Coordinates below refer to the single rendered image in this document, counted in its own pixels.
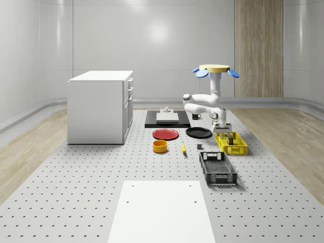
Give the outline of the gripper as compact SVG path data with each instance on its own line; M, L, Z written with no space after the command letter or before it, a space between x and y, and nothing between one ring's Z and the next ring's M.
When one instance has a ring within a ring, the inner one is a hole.
M228 133L232 132L232 126L231 124L227 123L225 127L221 128L219 124L213 124L212 132L216 133L216 136L222 139L225 138Z

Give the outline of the black plate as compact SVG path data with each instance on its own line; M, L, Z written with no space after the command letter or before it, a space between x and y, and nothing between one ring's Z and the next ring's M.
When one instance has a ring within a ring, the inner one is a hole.
M203 127L191 127L186 130L186 134L192 138L204 139L209 138L213 135L213 133L206 128Z

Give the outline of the yellow basket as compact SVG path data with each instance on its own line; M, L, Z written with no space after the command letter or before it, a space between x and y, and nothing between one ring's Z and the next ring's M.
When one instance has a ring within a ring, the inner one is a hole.
M233 137L233 144L228 144L228 135ZM221 151L227 154L247 154L248 153L248 146L245 141L240 137L237 132L231 133L217 133L216 134L216 141L221 149Z

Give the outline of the dark grey basket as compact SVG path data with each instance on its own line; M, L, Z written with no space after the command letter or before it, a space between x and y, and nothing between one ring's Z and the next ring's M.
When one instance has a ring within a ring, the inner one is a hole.
M207 184L237 184L237 172L225 152L200 152L199 160Z

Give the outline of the red plate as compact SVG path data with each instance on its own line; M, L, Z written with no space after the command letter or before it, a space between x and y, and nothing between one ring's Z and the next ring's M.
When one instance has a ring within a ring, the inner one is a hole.
M158 140L174 140L179 137L179 133L173 129L157 129L152 132L152 135Z

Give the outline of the drone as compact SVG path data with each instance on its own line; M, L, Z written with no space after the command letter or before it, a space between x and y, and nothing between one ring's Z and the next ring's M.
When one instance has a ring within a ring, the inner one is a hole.
M200 65L198 68L193 69L192 72L196 72L196 76L198 78L205 77L211 73L223 73L223 72L227 72L229 75L231 75L234 78L240 77L240 75L236 71L230 69L230 66L219 65L219 64Z

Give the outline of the yellow bowl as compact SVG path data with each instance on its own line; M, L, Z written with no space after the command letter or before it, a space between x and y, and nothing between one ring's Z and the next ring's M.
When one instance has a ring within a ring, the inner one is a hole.
M168 143L165 140L155 140L153 142L153 151L156 153L164 153L168 149Z

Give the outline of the black stove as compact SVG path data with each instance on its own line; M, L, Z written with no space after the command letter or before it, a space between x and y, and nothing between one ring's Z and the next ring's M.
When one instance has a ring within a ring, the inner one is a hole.
M145 128L190 128L190 121L188 119L187 113L185 110L174 110L171 109L170 112L167 114L177 114L178 121L171 122L171 121L164 121L164 122L157 122L156 121L156 114L162 112L163 109L157 110L148 110L145 120Z

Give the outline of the white board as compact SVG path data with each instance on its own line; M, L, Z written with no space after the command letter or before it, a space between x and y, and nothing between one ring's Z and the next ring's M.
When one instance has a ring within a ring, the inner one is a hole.
M125 181L108 243L215 243L199 181Z

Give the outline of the white cabinet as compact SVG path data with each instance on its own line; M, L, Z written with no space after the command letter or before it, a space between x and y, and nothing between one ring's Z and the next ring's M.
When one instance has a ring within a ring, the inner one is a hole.
M88 71L67 83L67 142L124 144L133 121L133 71Z

